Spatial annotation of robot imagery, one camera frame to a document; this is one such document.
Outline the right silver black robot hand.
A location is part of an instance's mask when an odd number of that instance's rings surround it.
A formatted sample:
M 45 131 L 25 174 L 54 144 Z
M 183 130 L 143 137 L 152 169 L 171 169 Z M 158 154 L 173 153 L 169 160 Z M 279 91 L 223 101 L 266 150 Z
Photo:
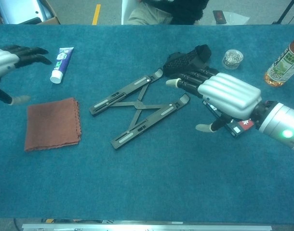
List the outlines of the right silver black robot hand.
M 166 85 L 202 98 L 221 112 L 213 123 L 197 124 L 195 129 L 201 132 L 216 132 L 232 119 L 251 118 L 262 101 L 260 89 L 212 68 L 172 74 Z

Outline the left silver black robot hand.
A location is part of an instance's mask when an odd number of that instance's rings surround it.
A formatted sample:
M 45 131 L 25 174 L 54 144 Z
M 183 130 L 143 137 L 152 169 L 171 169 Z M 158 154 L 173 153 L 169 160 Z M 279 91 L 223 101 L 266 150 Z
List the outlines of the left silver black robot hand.
M 0 81 L 2 77 L 14 69 L 33 63 L 50 65 L 52 62 L 45 57 L 47 50 L 40 47 L 26 47 L 9 45 L 0 48 Z M 8 105 L 23 104 L 30 100 L 30 96 L 10 96 L 0 89 L 0 101 Z

